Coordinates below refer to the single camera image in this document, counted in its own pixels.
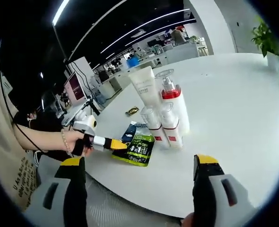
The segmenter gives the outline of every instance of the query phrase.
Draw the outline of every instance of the monitor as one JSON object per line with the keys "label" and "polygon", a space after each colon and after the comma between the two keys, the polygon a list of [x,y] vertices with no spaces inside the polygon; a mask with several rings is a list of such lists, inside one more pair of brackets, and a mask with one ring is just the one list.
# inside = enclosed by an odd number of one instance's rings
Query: monitor
{"label": "monitor", "polygon": [[78,105],[87,100],[86,94],[75,72],[68,78],[64,84],[64,88],[66,89],[66,94],[68,95],[71,105]]}

